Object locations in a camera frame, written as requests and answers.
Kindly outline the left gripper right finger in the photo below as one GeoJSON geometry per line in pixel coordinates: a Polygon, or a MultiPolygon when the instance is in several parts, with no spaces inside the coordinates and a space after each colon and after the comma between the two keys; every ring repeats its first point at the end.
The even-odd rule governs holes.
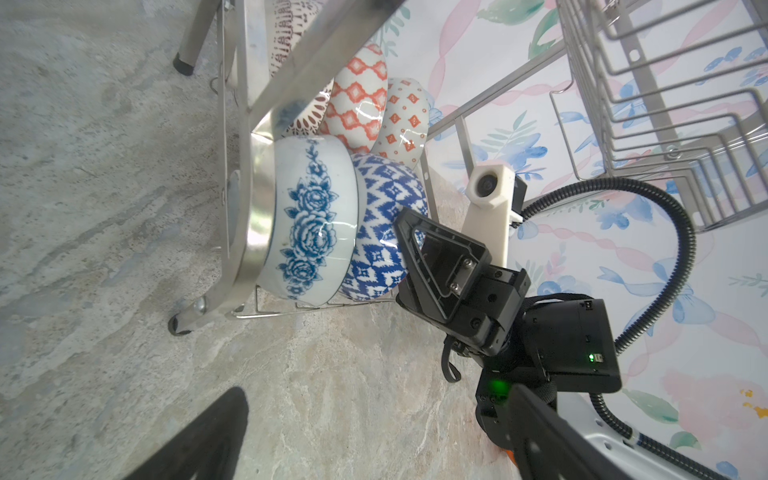
{"type": "Polygon", "coordinates": [[[522,385],[508,397],[509,439],[524,479],[627,479],[553,409],[522,385]]]}

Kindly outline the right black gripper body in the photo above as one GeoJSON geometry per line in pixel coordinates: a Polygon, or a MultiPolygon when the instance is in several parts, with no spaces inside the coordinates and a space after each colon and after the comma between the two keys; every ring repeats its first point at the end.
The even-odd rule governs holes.
{"type": "Polygon", "coordinates": [[[448,347],[465,357],[494,357],[509,343],[513,323],[530,287],[520,271],[487,266],[447,320],[427,314],[408,279],[401,283],[397,304],[446,334],[448,347]]]}

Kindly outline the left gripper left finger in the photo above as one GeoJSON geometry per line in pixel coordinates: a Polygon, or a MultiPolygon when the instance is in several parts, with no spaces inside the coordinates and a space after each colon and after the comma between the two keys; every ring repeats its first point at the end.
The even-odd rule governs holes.
{"type": "Polygon", "coordinates": [[[232,387],[162,448],[132,471],[129,479],[232,479],[248,426],[244,390],[232,387]]]}

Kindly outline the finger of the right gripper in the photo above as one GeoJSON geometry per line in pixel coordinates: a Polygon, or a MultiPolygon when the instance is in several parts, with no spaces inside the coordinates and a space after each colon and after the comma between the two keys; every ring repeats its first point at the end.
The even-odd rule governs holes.
{"type": "Polygon", "coordinates": [[[487,246],[404,208],[394,229],[407,275],[398,305],[430,321],[450,321],[492,256],[487,246]]]}

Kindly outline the orange patterned bowl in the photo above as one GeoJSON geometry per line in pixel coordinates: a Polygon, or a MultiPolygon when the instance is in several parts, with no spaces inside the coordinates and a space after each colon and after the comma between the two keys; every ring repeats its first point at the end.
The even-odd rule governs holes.
{"type": "Polygon", "coordinates": [[[408,167],[385,157],[352,156],[360,200],[355,248],[340,293],[353,301],[378,299],[407,275],[394,224],[404,208],[428,214],[421,180],[408,167]]]}

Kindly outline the blue white floral bowl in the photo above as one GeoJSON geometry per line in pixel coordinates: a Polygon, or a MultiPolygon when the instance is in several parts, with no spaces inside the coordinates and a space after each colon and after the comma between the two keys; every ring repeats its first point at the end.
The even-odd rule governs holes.
{"type": "Polygon", "coordinates": [[[276,205],[257,285],[282,299],[321,306],[339,290],[360,219],[358,180],[334,136],[291,136],[275,144],[276,205]]]}

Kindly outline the pale green patterned bowl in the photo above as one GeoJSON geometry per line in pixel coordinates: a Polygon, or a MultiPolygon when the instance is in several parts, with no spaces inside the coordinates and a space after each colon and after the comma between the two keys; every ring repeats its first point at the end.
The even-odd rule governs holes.
{"type": "Polygon", "coordinates": [[[386,109],[371,153],[413,170],[427,141],[429,102],[424,87],[413,78],[392,78],[386,109]]]}

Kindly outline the dark blue patterned bowl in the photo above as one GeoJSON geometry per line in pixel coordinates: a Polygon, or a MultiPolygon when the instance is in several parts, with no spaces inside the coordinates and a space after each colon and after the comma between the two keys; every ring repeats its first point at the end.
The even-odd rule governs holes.
{"type": "Polygon", "coordinates": [[[368,42],[335,76],[319,133],[337,137],[351,153],[369,153],[381,129],[387,90],[385,56],[368,42]]]}

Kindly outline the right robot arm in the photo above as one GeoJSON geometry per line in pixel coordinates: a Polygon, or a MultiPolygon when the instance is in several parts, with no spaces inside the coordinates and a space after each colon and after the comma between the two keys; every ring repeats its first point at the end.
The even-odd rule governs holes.
{"type": "Polygon", "coordinates": [[[481,368],[475,418],[525,479],[622,479],[558,413],[560,393],[621,389],[618,348],[602,300],[579,293],[529,294],[525,270],[497,266],[482,243],[411,209],[394,223],[407,267],[397,304],[444,335],[451,356],[481,368]]]}

